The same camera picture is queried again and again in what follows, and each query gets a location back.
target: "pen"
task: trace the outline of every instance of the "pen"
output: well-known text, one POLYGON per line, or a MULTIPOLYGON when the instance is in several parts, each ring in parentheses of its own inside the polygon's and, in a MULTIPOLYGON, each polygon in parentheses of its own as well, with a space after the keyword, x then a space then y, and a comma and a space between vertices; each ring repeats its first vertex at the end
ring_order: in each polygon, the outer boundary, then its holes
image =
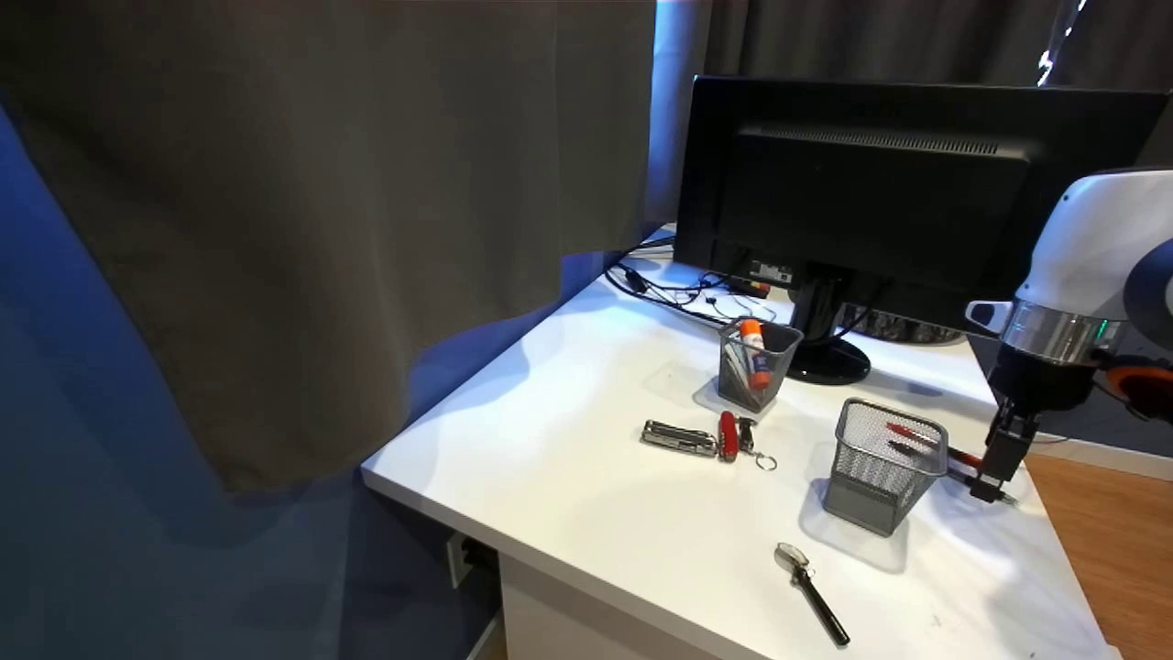
MULTIPOLYGON (((885 427, 892 427, 893 437, 903 437, 903 438, 911 438, 911 444, 928 444, 928 448, 934 444, 934 438, 911 431, 911 427, 903 425, 903 420, 885 420, 885 427)), ((953 461, 962 461, 962 465, 982 465, 982 458, 973 458, 973 455, 966 455, 966 449, 957 449, 957 448, 949 448, 949 458, 953 458, 953 461)))
MULTIPOLYGON (((907 458, 922 458, 922 449, 907 448, 907 444, 898 444, 898 438, 885 438, 885 448, 893 448, 898 455, 907 455, 907 458)), ((973 487, 977 477, 970 474, 961 474, 957 465, 944 465, 944 477, 961 481, 962 487, 973 487)))

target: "floor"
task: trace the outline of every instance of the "floor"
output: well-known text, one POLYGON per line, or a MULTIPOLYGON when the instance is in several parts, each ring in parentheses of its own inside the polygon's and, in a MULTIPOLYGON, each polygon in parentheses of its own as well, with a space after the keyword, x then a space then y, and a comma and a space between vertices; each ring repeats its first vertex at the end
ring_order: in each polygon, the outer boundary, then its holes
POLYGON ((1173 657, 1173 481, 1045 449, 1027 461, 1102 637, 1126 660, 1173 657))

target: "red object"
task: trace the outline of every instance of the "red object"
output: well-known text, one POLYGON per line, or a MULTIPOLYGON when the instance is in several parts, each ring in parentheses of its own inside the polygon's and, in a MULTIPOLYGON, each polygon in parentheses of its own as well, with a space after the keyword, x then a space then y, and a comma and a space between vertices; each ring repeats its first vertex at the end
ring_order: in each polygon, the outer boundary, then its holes
POLYGON ((720 420, 718 420, 718 458, 720 461, 731 461, 739 449, 739 437, 736 437, 736 419, 729 409, 720 409, 720 420))

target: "monitor stand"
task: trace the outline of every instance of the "monitor stand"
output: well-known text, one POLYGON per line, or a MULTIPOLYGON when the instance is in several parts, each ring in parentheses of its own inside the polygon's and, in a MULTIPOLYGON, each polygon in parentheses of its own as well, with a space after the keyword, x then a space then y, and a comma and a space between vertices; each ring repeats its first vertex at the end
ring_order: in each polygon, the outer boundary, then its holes
POLYGON ((788 376, 812 383, 850 383, 873 373, 868 356, 844 339, 834 328, 846 283, 846 271, 812 271, 806 287, 791 288, 791 327, 801 328, 801 345, 791 359, 788 376))

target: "wall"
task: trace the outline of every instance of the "wall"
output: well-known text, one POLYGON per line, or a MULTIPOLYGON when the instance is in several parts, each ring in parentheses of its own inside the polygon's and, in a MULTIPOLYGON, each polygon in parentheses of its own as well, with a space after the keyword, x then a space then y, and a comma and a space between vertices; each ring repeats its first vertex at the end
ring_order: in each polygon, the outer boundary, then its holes
MULTIPOLYGON (((520 327, 436 349, 436 399, 520 327)), ((7 660, 448 660, 494 582, 354 474, 228 497, 0 114, 0 650, 7 660)))

